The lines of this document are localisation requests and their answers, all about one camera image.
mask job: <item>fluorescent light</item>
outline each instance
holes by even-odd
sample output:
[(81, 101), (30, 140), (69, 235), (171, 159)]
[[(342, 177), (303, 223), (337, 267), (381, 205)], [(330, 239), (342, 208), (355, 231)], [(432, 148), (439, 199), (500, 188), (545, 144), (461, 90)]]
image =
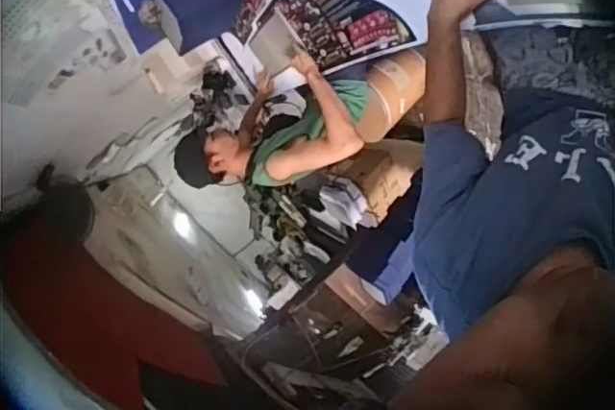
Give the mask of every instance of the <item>fluorescent light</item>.
[(248, 290), (246, 292), (246, 298), (248, 299), (248, 304), (250, 304), (250, 307), (252, 307), (254, 312), (256, 312), (259, 315), (262, 314), (262, 308), (263, 308), (262, 301), (260, 300), (258, 295), (255, 293), (255, 291)]
[(190, 219), (185, 213), (177, 213), (175, 215), (175, 220), (173, 220), (173, 226), (181, 237), (187, 238), (190, 235)]

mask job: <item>brown cardboard box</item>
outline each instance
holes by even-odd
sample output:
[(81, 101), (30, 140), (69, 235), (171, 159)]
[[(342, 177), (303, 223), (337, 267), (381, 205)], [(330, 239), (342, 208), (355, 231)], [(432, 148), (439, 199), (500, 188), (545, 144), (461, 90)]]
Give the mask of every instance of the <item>brown cardboard box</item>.
[(333, 175), (351, 180), (361, 190), (378, 223), (395, 200), (408, 191), (423, 156), (420, 144), (388, 141), (371, 145), (330, 169)]

